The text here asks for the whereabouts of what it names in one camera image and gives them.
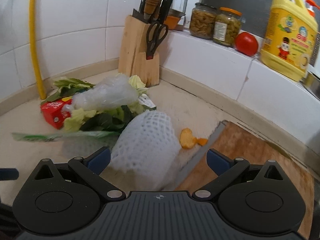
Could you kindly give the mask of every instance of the metal bowl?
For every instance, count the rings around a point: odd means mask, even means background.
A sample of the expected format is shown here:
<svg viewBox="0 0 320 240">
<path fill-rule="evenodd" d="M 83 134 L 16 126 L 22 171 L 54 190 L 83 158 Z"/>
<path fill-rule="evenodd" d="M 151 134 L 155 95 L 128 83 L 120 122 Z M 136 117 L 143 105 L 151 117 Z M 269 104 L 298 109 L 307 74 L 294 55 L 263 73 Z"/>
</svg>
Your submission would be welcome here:
<svg viewBox="0 0 320 240">
<path fill-rule="evenodd" d="M 174 9 L 170 9 L 169 10 L 169 13 L 168 13 L 168 16 L 173 16 L 173 17 L 177 17 L 177 18 L 181 18 L 182 16 L 185 16 L 186 14 L 183 13 L 183 12 L 180 12 L 180 11 L 177 11 L 177 10 L 174 10 Z"/>
<path fill-rule="evenodd" d="M 312 95 L 320 100 L 320 78 L 318 76 L 309 72 L 302 84 Z"/>
</svg>

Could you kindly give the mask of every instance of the screw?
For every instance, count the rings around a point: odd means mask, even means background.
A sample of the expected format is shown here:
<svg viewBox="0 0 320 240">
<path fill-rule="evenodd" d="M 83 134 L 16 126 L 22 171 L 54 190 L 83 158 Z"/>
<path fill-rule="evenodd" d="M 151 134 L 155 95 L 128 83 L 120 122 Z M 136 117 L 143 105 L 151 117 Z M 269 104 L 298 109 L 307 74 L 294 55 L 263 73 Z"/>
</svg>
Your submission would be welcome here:
<svg viewBox="0 0 320 240">
<path fill-rule="evenodd" d="M 210 197 L 211 193 L 210 191 L 202 189 L 202 190 L 196 191 L 195 195 L 200 198 L 207 198 L 207 197 Z"/>
<path fill-rule="evenodd" d="M 110 190 L 110 191 L 108 191 L 107 196 L 111 197 L 111 198 L 118 198 L 118 197 L 122 196 L 122 192 L 120 190 L 116 190 L 116 189 Z"/>
</svg>

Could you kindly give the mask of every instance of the yellow bottle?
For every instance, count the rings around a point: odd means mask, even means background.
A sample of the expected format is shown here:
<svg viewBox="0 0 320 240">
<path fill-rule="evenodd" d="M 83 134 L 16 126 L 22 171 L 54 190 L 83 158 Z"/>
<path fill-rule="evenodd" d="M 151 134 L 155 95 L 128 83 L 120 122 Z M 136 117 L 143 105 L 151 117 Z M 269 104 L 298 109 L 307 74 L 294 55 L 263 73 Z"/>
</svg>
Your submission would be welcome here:
<svg viewBox="0 0 320 240">
<path fill-rule="evenodd" d="M 272 0 L 261 60 L 295 81 L 305 76 L 318 32 L 312 12 L 303 0 Z"/>
</svg>

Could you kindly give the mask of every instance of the red carton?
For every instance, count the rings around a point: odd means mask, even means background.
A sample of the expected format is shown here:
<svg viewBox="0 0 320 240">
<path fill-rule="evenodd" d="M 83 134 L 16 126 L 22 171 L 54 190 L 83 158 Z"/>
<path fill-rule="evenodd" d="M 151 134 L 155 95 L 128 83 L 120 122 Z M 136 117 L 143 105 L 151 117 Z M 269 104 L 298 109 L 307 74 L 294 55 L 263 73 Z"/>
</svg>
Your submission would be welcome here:
<svg viewBox="0 0 320 240">
<path fill-rule="evenodd" d="M 63 98 L 54 102 L 46 102 L 40 106 L 44 119 L 54 128 L 60 129 L 66 118 L 70 117 L 69 112 L 61 111 L 64 105 L 71 105 L 72 99 Z"/>
</svg>

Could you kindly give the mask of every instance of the scissors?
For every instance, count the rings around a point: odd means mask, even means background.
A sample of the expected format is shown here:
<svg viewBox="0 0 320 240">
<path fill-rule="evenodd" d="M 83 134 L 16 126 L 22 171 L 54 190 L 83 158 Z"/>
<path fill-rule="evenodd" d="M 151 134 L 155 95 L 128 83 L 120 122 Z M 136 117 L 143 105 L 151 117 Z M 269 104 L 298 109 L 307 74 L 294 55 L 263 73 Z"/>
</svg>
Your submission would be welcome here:
<svg viewBox="0 0 320 240">
<path fill-rule="evenodd" d="M 150 39 L 150 32 L 155 27 L 155 30 L 153 32 L 152 38 Z M 147 30 L 147 52 L 146 52 L 146 58 L 153 59 L 153 55 L 156 52 L 156 49 L 160 45 L 160 43 L 164 40 L 164 38 L 167 36 L 169 31 L 169 27 L 166 24 L 161 24 L 158 21 L 155 21 L 150 24 L 148 30 Z"/>
</svg>

